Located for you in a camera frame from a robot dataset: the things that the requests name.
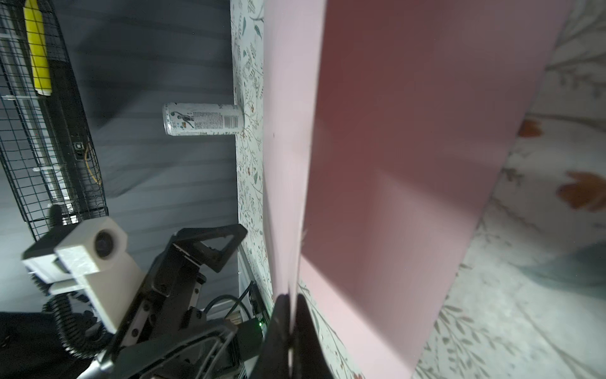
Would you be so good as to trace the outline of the pink file folder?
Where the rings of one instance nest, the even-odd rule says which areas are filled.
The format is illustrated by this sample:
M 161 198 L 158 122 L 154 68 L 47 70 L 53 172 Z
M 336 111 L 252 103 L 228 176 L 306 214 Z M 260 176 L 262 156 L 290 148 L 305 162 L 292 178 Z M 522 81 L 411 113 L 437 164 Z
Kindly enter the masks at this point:
M 408 378 L 570 1 L 268 1 L 264 220 L 368 378 Z

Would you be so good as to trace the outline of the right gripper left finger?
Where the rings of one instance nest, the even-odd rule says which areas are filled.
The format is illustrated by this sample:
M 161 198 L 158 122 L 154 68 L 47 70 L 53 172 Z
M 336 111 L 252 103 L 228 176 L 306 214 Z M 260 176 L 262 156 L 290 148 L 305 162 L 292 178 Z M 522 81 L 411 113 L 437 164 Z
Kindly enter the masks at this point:
M 267 335 L 250 378 L 289 378 L 289 349 L 290 296 L 282 294 L 276 299 Z

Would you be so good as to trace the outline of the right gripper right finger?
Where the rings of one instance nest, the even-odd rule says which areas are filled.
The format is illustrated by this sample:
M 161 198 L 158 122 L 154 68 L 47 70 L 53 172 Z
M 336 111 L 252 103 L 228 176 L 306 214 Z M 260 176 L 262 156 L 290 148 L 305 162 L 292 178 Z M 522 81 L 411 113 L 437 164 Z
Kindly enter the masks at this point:
M 292 378 L 334 378 L 322 352 L 306 298 L 302 294 L 297 296 L 292 349 Z

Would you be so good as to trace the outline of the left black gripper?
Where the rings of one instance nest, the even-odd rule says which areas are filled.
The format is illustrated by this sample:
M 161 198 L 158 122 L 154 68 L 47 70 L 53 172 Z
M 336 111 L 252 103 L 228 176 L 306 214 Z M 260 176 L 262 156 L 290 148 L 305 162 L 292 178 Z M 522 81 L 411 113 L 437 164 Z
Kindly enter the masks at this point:
M 248 235 L 241 224 L 183 228 L 151 267 L 114 341 L 105 378 L 245 378 L 264 337 L 257 286 L 202 294 L 201 266 L 220 273 Z

